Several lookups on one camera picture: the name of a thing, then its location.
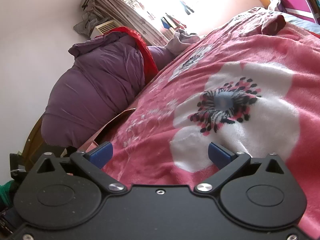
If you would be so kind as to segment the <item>striped pink curtain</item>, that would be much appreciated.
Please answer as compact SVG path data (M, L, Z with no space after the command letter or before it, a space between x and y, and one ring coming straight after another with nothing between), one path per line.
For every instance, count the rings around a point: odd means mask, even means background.
M84 11L92 12L100 18L108 16L137 31L150 45L164 46L174 36L173 32L163 27L162 22L140 16L123 0L83 0L81 7Z

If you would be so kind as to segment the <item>pink cardboard box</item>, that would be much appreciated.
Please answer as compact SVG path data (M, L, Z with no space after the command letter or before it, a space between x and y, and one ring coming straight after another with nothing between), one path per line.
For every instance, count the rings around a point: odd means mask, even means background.
M116 134L118 128L130 117L130 115L135 110L136 107L131 107L118 114L101 129L99 129L94 135L92 135L83 145L78 148L78 150L89 152L102 143L110 141Z

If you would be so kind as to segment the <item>white air conditioner unit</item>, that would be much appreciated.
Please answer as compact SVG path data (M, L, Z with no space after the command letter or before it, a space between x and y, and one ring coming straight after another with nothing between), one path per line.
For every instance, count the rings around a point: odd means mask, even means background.
M100 25L97 25L93 28L93 31L90 35L90 38L96 38L97 36L105 35L109 31L111 31L114 28L120 27L121 25L116 20L110 20L107 22L104 22Z

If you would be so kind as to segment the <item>purple folded duvet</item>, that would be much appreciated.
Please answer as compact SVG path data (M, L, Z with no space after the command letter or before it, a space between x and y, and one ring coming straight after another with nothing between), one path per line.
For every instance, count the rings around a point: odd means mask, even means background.
M178 55L199 42L175 32L164 46L148 46L136 31L117 27L74 44L73 66L56 82L42 117L41 135L51 146L79 148L127 109L143 88Z

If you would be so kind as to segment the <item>red floral blanket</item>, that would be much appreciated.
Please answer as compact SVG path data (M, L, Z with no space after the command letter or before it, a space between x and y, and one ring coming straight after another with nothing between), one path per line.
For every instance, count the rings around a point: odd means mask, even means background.
M254 8L166 66L111 135L103 171L123 184L195 186L211 142L276 153L306 194L300 227L319 236L319 35Z

